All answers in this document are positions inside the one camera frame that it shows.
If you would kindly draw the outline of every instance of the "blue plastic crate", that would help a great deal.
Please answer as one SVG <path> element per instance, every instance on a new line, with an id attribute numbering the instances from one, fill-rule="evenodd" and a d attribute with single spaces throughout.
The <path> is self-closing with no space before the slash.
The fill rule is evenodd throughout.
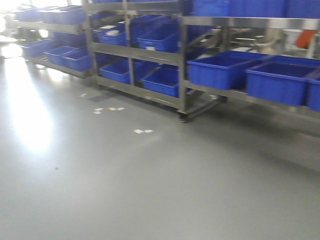
<path id="1" fill-rule="evenodd" d="M 316 111 L 320 111 L 320 76 L 308 79 L 308 101 L 307 106 Z"/>
<path id="2" fill-rule="evenodd" d="M 179 96 L 179 74 L 175 67 L 163 65 L 144 77 L 142 82 L 145 89 L 176 98 Z"/>
<path id="3" fill-rule="evenodd" d="M 56 42 L 49 39 L 45 39 L 24 44 L 21 47 L 23 50 L 23 54 L 30 57 L 37 57 L 43 55 L 44 52 L 56 48 Z"/>
<path id="4" fill-rule="evenodd" d="M 38 12 L 41 14 L 42 21 L 47 24 L 55 24 L 56 16 L 55 13 L 61 9 L 62 7 L 53 6 L 48 9 L 39 10 Z"/>
<path id="5" fill-rule="evenodd" d="M 286 9 L 287 0 L 230 0 L 231 17 L 283 18 Z"/>
<path id="6" fill-rule="evenodd" d="M 65 66 L 70 69 L 83 72 L 92 68 L 92 59 L 86 49 L 74 51 L 63 58 Z"/>
<path id="7" fill-rule="evenodd" d="M 134 63 L 135 70 L 141 66 L 140 62 Z M 130 84 L 130 72 L 128 60 L 121 59 L 109 65 L 100 68 L 103 77 L 112 79 L 121 83 Z"/>
<path id="8" fill-rule="evenodd" d="M 319 0 L 288 0 L 287 17 L 299 19 L 320 19 Z"/>
<path id="9" fill-rule="evenodd" d="M 54 14 L 57 24 L 74 25 L 86 21 L 85 11 L 81 6 L 62 7 Z"/>
<path id="10" fill-rule="evenodd" d="M 30 7 L 23 10 L 14 11 L 16 18 L 22 22 L 33 21 L 41 18 L 41 14 L 38 12 L 40 8 Z"/>
<path id="11" fill-rule="evenodd" d="M 193 0 L 195 16 L 227 17 L 230 12 L 230 0 Z"/>
<path id="12" fill-rule="evenodd" d="M 115 56 L 115 55 L 105 54 L 105 53 L 101 53 L 101 52 L 95 53 L 96 64 L 99 68 L 108 64 L 109 62 L 117 60 L 118 58 L 119 57 Z"/>
<path id="13" fill-rule="evenodd" d="M 144 33 L 161 27 L 165 22 L 170 20 L 168 15 L 144 15 L 131 20 L 132 25 L 142 25 Z"/>
<path id="14" fill-rule="evenodd" d="M 64 66 L 66 63 L 63 57 L 77 50 L 79 49 L 76 47 L 60 46 L 58 48 L 47 51 L 44 54 L 48 56 L 51 63 Z"/>
<path id="15" fill-rule="evenodd" d="M 247 94 L 289 105 L 303 105 L 307 94 L 306 78 L 316 68 L 267 62 L 247 69 Z"/>
<path id="16" fill-rule="evenodd" d="M 237 89 L 246 84 L 245 70 L 262 63 L 265 54 L 226 51 L 216 56 L 188 61 L 191 83 L 217 88 Z"/>
<path id="17" fill-rule="evenodd" d="M 306 67 L 313 67 L 317 68 L 320 67 L 320 60 L 319 59 L 309 59 L 309 58 L 301 58 L 295 56 L 269 56 L 265 58 L 266 61 L 279 63 L 279 64 L 294 64 L 299 66 L 306 66 Z"/>
<path id="18" fill-rule="evenodd" d="M 179 49 L 179 32 L 169 25 L 161 26 L 138 37 L 141 49 L 174 53 Z"/>

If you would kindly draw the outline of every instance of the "stainless steel rack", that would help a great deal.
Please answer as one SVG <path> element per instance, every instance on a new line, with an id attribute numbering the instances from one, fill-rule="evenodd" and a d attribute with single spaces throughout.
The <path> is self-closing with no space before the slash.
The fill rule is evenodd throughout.
<path id="1" fill-rule="evenodd" d="M 92 75 L 93 70 L 87 70 L 87 71 L 77 71 L 65 66 L 57 65 L 54 63 L 51 63 L 49 59 L 45 55 L 37 56 L 37 57 L 31 57 L 31 56 L 23 56 L 25 60 L 30 61 L 33 64 L 39 64 L 42 66 L 45 66 L 47 68 L 56 69 L 58 71 L 61 71 L 66 74 L 70 74 L 79 78 L 88 78 Z"/>

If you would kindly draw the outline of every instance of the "metal frame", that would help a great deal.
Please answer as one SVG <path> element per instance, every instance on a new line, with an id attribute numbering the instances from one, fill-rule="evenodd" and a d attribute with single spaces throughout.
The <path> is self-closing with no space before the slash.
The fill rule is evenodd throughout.
<path id="1" fill-rule="evenodd" d="M 54 63 L 49 62 L 49 59 L 45 55 L 37 56 L 37 57 L 31 57 L 31 56 L 23 56 L 25 60 L 28 60 L 34 64 L 43 65 L 45 67 L 56 69 L 58 71 L 61 71 L 66 74 L 70 74 L 79 78 L 88 78 L 92 75 L 92 69 L 87 71 L 77 71 L 65 66 L 60 66 Z"/>
<path id="2" fill-rule="evenodd" d="M 150 91 L 139 87 L 135 83 L 135 74 L 133 67 L 133 59 L 145 60 L 160 64 L 168 64 L 179 66 L 184 69 L 184 50 L 179 53 L 151 51 L 141 48 L 135 48 L 131 44 L 131 31 L 130 24 L 133 15 L 138 14 L 179 14 L 181 9 L 181 0 L 167 0 L 167 1 L 154 1 L 154 2 L 129 2 L 123 0 L 122 2 L 106 2 L 106 3 L 89 3 L 89 0 L 82 0 L 84 10 L 87 15 L 87 25 L 90 26 L 90 15 L 97 12 L 113 12 L 114 14 L 122 15 L 125 19 L 125 28 L 127 34 L 127 46 L 111 45 L 93 42 L 92 27 L 87 28 L 88 48 L 92 56 L 95 52 L 105 53 L 120 57 L 126 57 L 129 61 L 130 84 L 121 83 L 112 79 L 99 76 L 99 70 L 95 62 L 94 66 L 94 81 L 97 86 L 105 86 L 108 88 L 116 89 L 124 93 L 138 96 L 153 102 L 161 103 L 175 109 L 180 109 L 185 102 L 185 96 L 172 97 L 169 95 L 161 94 L 158 92 Z"/>

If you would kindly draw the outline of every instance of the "metal shelf bar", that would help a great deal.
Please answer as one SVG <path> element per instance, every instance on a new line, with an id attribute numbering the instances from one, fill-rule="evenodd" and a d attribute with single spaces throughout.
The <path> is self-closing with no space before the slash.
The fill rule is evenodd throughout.
<path id="1" fill-rule="evenodd" d="M 75 24 L 75 25 L 67 25 L 67 24 L 55 24 L 55 23 L 45 23 L 40 21 L 14 21 L 15 25 L 19 28 L 24 29 L 44 29 L 48 31 L 54 32 L 62 32 L 68 34 L 80 34 L 84 32 L 86 24 Z"/>
<path id="2" fill-rule="evenodd" d="M 160 103 L 175 109 L 179 108 L 180 100 L 177 97 L 165 95 L 155 91 L 150 91 L 138 86 L 125 84 L 125 83 L 114 81 L 112 79 L 108 79 L 101 76 L 96 76 L 96 79 L 99 85 L 102 85 L 111 89 L 119 90 L 121 92 L 131 94 L 140 98 L 148 99 L 153 102 Z"/>
<path id="3" fill-rule="evenodd" d="M 152 51 L 135 47 L 119 46 L 93 42 L 92 48 L 95 52 L 111 54 L 120 57 L 127 57 L 139 60 L 145 60 L 155 63 L 178 66 L 181 59 L 178 53 Z"/>
<path id="4" fill-rule="evenodd" d="M 184 16 L 182 22 L 185 25 L 238 28 L 320 29 L 320 19 L 313 18 Z"/>
<path id="5" fill-rule="evenodd" d="M 51 69 L 56 69 L 56 70 L 61 71 L 63 73 L 70 74 L 70 75 L 73 75 L 73 76 L 76 76 L 79 78 L 85 79 L 85 78 L 90 77 L 92 75 L 92 69 L 87 70 L 87 71 L 77 71 L 77 70 L 74 70 L 74 69 L 71 69 L 71 68 L 68 68 L 65 66 L 60 66 L 60 65 L 51 63 L 51 62 L 49 62 L 48 58 L 44 55 L 38 56 L 38 57 L 30 57 L 30 56 L 25 55 L 23 57 L 24 57 L 24 59 L 26 59 L 34 64 L 39 64 L 39 65 L 43 65 L 43 66 L 46 66 Z"/>
<path id="6" fill-rule="evenodd" d="M 244 91 L 240 90 L 222 90 L 213 87 L 207 87 L 202 85 L 197 85 L 189 82 L 188 80 L 184 81 L 184 85 L 186 88 L 199 90 L 202 92 L 206 92 L 212 95 L 224 96 L 252 104 L 258 104 L 266 107 L 277 108 L 281 110 L 285 110 L 291 113 L 304 115 L 312 118 L 320 118 L 320 111 L 314 111 L 309 109 L 306 106 L 292 106 L 287 105 L 281 102 L 270 101 L 262 98 L 257 98 L 253 96 L 248 96 Z"/>

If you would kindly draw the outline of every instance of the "white object in crate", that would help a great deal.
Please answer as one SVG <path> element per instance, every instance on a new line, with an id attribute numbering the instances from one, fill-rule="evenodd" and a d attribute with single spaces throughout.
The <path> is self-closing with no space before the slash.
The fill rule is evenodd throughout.
<path id="1" fill-rule="evenodd" d="M 108 36 L 117 36 L 119 35 L 120 31 L 119 30 L 111 30 L 111 31 L 107 31 L 105 33 L 105 35 L 108 35 Z"/>
<path id="2" fill-rule="evenodd" d="M 116 26 L 114 26 L 114 25 L 107 25 L 107 26 L 102 26 L 102 27 L 100 27 L 101 29 L 113 29 L 114 27 L 116 27 Z"/>

